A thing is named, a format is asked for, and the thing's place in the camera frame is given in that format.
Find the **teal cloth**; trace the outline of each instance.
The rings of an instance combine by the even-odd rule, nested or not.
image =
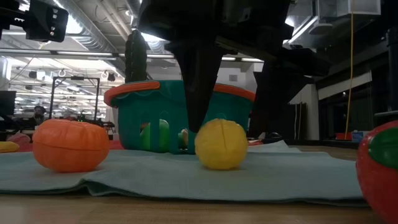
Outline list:
[[[251,147],[240,168],[215,171],[192,155],[111,151],[92,172],[59,174],[31,152],[0,154],[0,192],[90,194],[227,201],[361,200],[355,163],[323,152]]]

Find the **plastic basket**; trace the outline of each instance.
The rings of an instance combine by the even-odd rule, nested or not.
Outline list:
[[[204,123],[215,118],[228,119],[248,127],[254,93],[242,88],[216,84]],[[108,106],[119,108],[119,138],[125,149],[141,150],[142,123],[150,123],[150,150],[159,149],[159,120],[169,123],[169,151],[174,154],[195,153],[196,134],[188,133],[188,149],[178,148],[178,133],[188,128],[183,81],[148,81],[128,83],[108,90]]]

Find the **toy orange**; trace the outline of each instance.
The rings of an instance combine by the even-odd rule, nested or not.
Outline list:
[[[57,172],[93,170],[108,152],[108,135],[94,124],[51,119],[42,123],[33,135],[36,161]]]

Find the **wooden table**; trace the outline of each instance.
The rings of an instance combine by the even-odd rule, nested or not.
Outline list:
[[[298,146],[302,151],[325,151],[355,160],[356,151]],[[88,195],[0,195],[0,223],[270,223],[375,224],[383,223],[370,208],[309,203],[209,203],[161,201]]]

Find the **yellow toy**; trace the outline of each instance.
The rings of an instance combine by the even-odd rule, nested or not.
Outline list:
[[[195,152],[209,169],[229,170],[239,166],[248,151],[244,129],[234,121],[214,119],[199,130]]]
[[[13,142],[0,142],[0,153],[5,152],[17,152],[19,150],[19,145]]]

